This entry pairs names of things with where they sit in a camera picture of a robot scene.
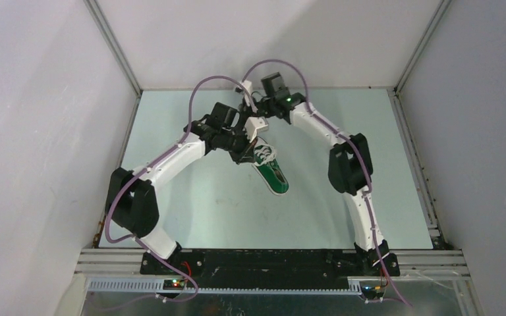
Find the white shoelace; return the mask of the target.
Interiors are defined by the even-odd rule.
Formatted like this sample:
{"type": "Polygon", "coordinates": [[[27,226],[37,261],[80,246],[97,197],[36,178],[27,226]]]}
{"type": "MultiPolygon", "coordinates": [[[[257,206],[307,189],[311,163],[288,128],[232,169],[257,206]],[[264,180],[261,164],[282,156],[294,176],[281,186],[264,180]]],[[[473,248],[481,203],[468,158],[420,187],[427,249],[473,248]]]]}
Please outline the white shoelace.
{"type": "Polygon", "coordinates": [[[263,138],[257,139],[253,150],[254,164],[257,166],[265,165],[277,157],[277,150],[274,146],[268,144],[263,138]]]}

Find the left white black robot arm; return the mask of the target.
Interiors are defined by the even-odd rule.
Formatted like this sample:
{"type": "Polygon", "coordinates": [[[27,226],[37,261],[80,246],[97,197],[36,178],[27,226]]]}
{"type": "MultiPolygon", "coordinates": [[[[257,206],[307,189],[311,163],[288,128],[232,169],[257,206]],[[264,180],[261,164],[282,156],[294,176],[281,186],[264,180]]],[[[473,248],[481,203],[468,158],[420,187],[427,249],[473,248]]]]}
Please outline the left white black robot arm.
{"type": "Polygon", "coordinates": [[[157,255],[156,265],[164,273],[179,271],[179,244],[163,228],[157,193],[187,166],[216,149],[227,151],[237,164],[253,162],[253,147],[259,133],[267,128],[265,119],[217,102],[211,113],[190,121],[182,138],[153,161],[134,170],[116,169],[106,199],[107,241],[114,244],[124,240],[111,237],[110,225],[115,223],[130,232],[129,238],[157,255]]]}

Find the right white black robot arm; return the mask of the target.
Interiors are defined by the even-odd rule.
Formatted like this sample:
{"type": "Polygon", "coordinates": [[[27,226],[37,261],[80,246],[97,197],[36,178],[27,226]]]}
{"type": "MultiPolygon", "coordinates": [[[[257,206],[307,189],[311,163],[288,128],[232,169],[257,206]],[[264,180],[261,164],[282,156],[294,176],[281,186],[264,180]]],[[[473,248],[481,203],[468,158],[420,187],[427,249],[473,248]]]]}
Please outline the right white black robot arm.
{"type": "Polygon", "coordinates": [[[329,148],[327,176],[332,187],[347,203],[354,225],[357,267],[365,275],[391,276],[392,258],[388,243],[377,224],[371,199],[373,171],[368,141],[363,134],[345,135],[308,100],[306,94],[292,94],[276,72],[262,78],[265,96],[256,101],[244,98],[242,112],[248,115],[244,131],[250,142],[268,129],[267,119],[285,120],[329,148]]]}

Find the green canvas sneaker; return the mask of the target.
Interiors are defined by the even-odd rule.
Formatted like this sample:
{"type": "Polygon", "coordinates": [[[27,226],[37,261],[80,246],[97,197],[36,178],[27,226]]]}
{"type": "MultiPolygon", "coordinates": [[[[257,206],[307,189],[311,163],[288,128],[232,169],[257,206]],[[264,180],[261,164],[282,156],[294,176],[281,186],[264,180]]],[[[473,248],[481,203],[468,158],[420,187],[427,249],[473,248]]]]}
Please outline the green canvas sneaker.
{"type": "Polygon", "coordinates": [[[289,191],[289,182],[286,179],[283,171],[277,161],[277,157],[272,162],[257,166],[253,163],[253,167],[258,174],[263,178],[269,190],[279,196],[286,194],[289,191]]]}

